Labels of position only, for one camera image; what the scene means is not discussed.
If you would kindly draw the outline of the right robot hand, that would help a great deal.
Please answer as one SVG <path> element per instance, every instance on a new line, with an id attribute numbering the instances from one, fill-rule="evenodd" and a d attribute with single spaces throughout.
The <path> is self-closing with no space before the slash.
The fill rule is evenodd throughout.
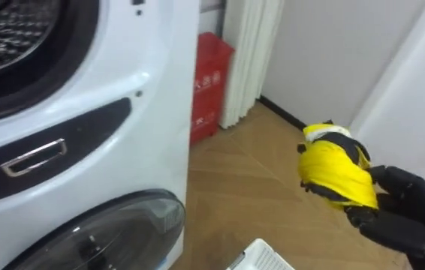
<path id="1" fill-rule="evenodd" d="M 425 269 L 425 179 L 396 166 L 367 172 L 383 190 L 378 208 L 346 207 L 347 219 L 365 238 L 405 254 L 413 269 Z"/>

